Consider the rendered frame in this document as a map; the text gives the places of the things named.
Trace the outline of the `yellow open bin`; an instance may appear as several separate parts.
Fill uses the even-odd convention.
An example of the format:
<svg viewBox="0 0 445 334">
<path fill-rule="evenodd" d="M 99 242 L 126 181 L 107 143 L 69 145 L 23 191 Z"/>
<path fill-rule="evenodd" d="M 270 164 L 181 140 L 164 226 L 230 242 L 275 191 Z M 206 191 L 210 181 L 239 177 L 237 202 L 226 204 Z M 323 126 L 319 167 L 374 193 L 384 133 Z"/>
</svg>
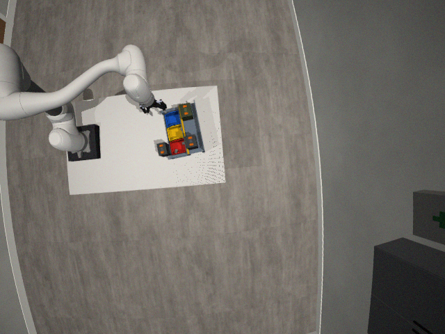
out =
<svg viewBox="0 0 445 334">
<path fill-rule="evenodd" d="M 175 125 L 175 126 L 171 126 L 168 128 L 167 131 L 168 131 L 168 138 L 169 138 L 170 142 L 184 138 L 182 131 L 180 129 L 181 129 L 181 125 Z"/>
</svg>

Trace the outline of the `blue bin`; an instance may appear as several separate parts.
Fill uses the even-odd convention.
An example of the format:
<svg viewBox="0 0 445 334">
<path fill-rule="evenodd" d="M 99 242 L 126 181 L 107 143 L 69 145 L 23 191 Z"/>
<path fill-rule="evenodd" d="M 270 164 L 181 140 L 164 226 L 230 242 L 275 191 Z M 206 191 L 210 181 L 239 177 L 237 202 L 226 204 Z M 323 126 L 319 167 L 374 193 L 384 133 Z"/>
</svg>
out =
<svg viewBox="0 0 445 334">
<path fill-rule="evenodd" d="M 175 126 L 175 125 L 180 125 L 180 118 L 179 118 L 179 112 L 178 111 L 173 111 L 173 112 L 169 112 L 165 115 L 165 121 L 166 121 L 166 126 L 167 128 L 171 127 L 171 126 Z"/>
</svg>

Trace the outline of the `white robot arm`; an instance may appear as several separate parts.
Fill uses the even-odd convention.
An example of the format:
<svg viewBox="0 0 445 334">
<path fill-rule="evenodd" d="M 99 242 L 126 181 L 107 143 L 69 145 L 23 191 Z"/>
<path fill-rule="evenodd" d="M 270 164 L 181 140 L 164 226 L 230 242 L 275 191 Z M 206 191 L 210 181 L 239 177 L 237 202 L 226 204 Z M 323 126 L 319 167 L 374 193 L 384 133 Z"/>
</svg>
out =
<svg viewBox="0 0 445 334">
<path fill-rule="evenodd" d="M 90 130 L 77 129 L 71 101 L 108 72 L 125 76 L 124 90 L 135 102 L 144 107 L 154 103 L 145 58 L 135 45 L 127 45 L 115 58 L 92 66 L 66 87 L 46 93 L 31 80 L 15 50 L 0 43 L 0 120 L 19 120 L 44 112 L 53 125 L 50 144 L 82 158 L 83 152 L 91 152 Z"/>
</svg>

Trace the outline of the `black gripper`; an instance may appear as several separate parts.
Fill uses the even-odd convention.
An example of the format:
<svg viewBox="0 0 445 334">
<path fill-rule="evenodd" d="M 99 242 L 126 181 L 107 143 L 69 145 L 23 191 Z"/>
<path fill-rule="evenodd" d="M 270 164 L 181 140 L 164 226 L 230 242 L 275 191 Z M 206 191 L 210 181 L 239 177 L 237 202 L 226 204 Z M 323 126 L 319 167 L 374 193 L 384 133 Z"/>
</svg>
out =
<svg viewBox="0 0 445 334">
<path fill-rule="evenodd" d="M 150 108 L 152 108 L 152 107 L 163 109 L 163 111 L 166 113 L 167 106 L 162 100 L 157 101 L 154 98 L 154 103 L 151 106 L 146 107 L 147 110 L 145 110 L 145 107 L 143 108 L 143 106 L 140 105 L 140 109 L 142 109 L 144 113 L 148 113 L 151 116 L 153 116 L 152 112 L 150 111 Z"/>
</svg>

